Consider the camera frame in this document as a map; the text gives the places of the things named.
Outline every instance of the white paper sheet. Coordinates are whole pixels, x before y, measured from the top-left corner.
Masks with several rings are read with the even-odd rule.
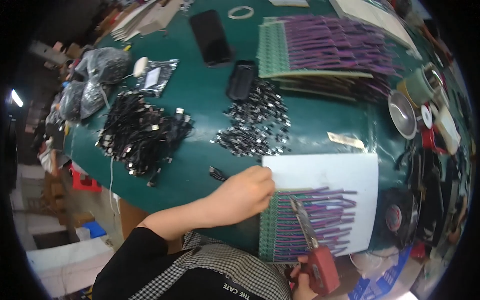
[[[145,78],[145,87],[149,88],[158,82],[158,77],[160,76],[161,68],[155,68],[147,73],[147,78]]]
[[[262,165],[269,167],[277,189],[319,188],[357,191],[345,195],[357,202],[355,222],[339,227],[352,227],[350,234],[340,240],[349,240],[347,249],[336,256],[366,250],[372,237],[378,195],[377,154],[314,154],[264,156]]]

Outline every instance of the black phone case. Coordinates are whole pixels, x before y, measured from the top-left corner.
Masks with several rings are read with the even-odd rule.
[[[227,97],[237,101],[248,98],[250,87],[257,76],[257,66],[252,60],[238,60],[228,79]]]

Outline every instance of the white tape roll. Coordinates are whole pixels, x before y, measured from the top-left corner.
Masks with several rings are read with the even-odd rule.
[[[243,10],[243,9],[249,10],[249,12],[244,14],[244,15],[241,15],[241,16],[234,16],[233,15],[234,13],[236,13],[240,10]],[[234,20],[248,19],[251,16],[253,16],[253,8],[251,8],[250,6],[238,6],[238,7],[232,8],[231,10],[228,11],[228,17],[230,19],[234,19]]]

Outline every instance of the paper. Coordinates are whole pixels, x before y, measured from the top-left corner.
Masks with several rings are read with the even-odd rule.
[[[358,149],[365,149],[365,145],[361,140],[347,137],[341,134],[336,134],[333,132],[327,132],[328,139],[332,142],[352,146]]]
[[[262,166],[273,173],[275,188],[307,189],[329,186],[331,190],[357,191],[348,198],[357,207],[346,209],[355,212],[355,222],[339,227],[352,227],[350,234],[340,240],[349,240],[347,249],[336,256],[366,250],[372,237],[378,196],[377,154],[314,154],[264,156]]]
[[[161,68],[156,68],[147,73],[144,88],[149,88],[158,82],[158,77],[160,76],[160,69]]]
[[[340,17],[357,19],[383,29],[389,37],[411,49],[415,57],[421,59],[417,47],[396,16],[364,0],[330,0],[330,3]]]
[[[269,0],[275,6],[310,7],[307,0]]]

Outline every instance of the hand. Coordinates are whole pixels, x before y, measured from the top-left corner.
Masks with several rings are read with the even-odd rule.
[[[270,168],[253,166],[198,200],[208,227],[237,224],[264,211],[275,192]]]
[[[299,256],[298,261],[301,263],[306,263],[308,261],[308,257]],[[298,282],[293,288],[293,300],[312,300],[318,296],[310,288],[310,277],[306,273],[300,273],[300,265],[297,265],[292,273],[290,273],[291,278],[298,278]]]

